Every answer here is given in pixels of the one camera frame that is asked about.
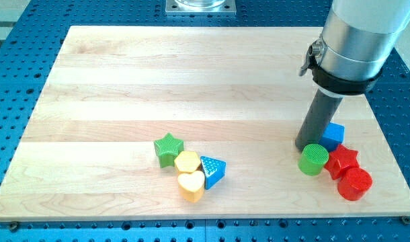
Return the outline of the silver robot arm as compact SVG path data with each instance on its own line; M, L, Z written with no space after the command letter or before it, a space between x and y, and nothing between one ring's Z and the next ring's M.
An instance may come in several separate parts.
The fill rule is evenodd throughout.
M410 0L334 0L319 66L341 79L373 78L409 22Z

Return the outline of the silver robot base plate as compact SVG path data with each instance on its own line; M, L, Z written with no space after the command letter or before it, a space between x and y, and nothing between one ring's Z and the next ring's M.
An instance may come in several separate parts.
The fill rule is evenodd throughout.
M235 0L166 0L167 15L235 15Z

